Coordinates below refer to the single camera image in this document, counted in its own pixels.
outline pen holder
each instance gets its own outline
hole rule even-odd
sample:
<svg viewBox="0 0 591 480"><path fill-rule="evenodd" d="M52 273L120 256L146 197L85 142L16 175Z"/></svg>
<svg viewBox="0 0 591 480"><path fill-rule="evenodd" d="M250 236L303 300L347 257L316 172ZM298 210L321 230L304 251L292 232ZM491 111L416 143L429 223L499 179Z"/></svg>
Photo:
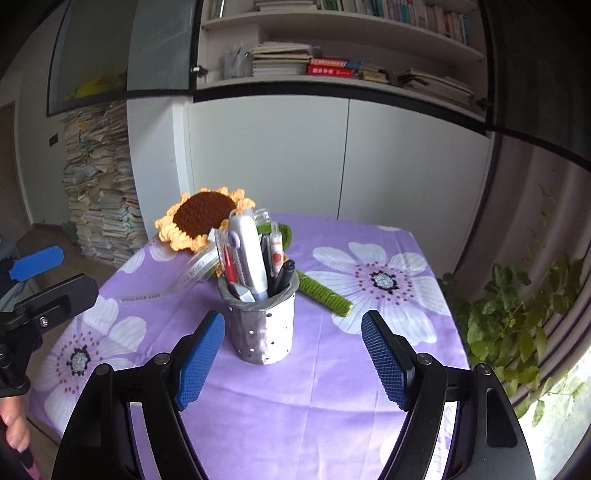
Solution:
<svg viewBox="0 0 591 480"><path fill-rule="evenodd" d="M217 286L230 309L226 331L238 356L245 362L269 365L285 358L291 351L294 333L294 302L300 280L294 273L282 292L268 300L247 303L228 290L224 277Z"/></svg>

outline black marker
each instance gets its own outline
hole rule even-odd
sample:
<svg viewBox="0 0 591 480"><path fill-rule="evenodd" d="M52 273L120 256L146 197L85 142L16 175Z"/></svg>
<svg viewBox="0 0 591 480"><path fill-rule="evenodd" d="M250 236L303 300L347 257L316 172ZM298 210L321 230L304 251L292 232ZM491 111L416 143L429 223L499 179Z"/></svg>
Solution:
<svg viewBox="0 0 591 480"><path fill-rule="evenodd" d="M279 275L277 275L277 278L273 282L273 288L269 292L269 296L275 296L285 290L290 284L291 278L294 276L295 271L296 262L293 260L288 260L285 262L279 271Z"/></svg>

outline purple tablecloth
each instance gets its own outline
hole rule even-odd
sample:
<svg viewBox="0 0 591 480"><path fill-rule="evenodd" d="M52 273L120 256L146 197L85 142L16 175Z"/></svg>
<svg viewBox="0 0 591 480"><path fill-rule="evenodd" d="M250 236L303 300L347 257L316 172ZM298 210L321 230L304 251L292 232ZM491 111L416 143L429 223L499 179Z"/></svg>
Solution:
<svg viewBox="0 0 591 480"><path fill-rule="evenodd" d="M414 237L403 230L304 216L291 226L288 254L355 306L342 319L298 294L292 351L274 365L241 361L226 339L186 429L211 480L377 479L404 413L389 402L360 336L361 315L376 308L415 350L466 368L457 330ZM169 352L210 310L227 312L213 281L140 301L174 283L190 259L152 241L100 290L33 379L32 412L63 433L94 367L142 365ZM141 409L133 408L146 478L158 478ZM446 407L428 478L439 479L453 428Z"/></svg>

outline crocheted sunflower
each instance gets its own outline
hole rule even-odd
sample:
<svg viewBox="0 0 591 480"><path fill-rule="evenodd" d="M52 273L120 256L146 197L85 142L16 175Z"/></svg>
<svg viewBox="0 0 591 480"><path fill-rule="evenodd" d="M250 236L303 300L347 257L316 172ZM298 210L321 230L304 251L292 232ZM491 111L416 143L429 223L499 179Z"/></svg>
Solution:
<svg viewBox="0 0 591 480"><path fill-rule="evenodd" d="M253 208L255 203L244 196L244 190L228 193L226 187L215 192L201 189L195 195L183 193L181 201L172 205L166 215L156 220L156 228L163 242L175 250L191 249L199 252L207 245L212 228L228 227L228 217L234 209Z"/></svg>

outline shelf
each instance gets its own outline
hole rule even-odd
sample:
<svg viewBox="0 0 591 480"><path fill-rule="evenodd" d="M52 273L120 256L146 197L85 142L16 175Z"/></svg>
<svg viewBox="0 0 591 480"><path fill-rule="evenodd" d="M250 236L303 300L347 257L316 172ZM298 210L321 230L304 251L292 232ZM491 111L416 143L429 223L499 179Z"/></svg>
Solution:
<svg viewBox="0 0 591 480"><path fill-rule="evenodd" d="M274 38L340 40L396 50L451 66L484 59L485 55L430 30L370 15L333 11L252 12L202 23L206 31L258 24Z"/></svg>
<svg viewBox="0 0 591 480"><path fill-rule="evenodd" d="M333 85L345 85L345 86L353 86L357 88L365 88L370 90L377 90L379 92L390 93L393 95L400 95L405 96L408 98L412 98L415 100L420 100L422 102L431 103L433 105L441 106L448 110L451 110L456 113L460 113L469 117L473 120L477 120L478 122L485 121L483 115L479 115L478 113L474 113L470 110L462 108L460 106L456 106L452 103L448 103L444 100L440 100L435 97L431 97L429 95L425 95L423 93L412 92L410 90L405 90L400 87L394 87L391 85L383 85L382 83L375 83L375 82L367 82L366 80L356 80L356 79L342 79L337 77L321 77L321 76L312 76L312 75L265 75L259 77L246 77L241 79L231 79L231 80L221 80L219 82L211 82L211 83L202 83L198 85L196 92L208 89L214 89L219 87L228 87L228 86L237 86L237 85L248 85L248 84L256 84L256 83L277 83L277 82L303 82L303 83L324 83L324 84L333 84Z"/></svg>
<svg viewBox="0 0 591 480"><path fill-rule="evenodd" d="M439 5L444 11L457 14L467 14L478 8L472 0L427 0L427 5Z"/></svg>

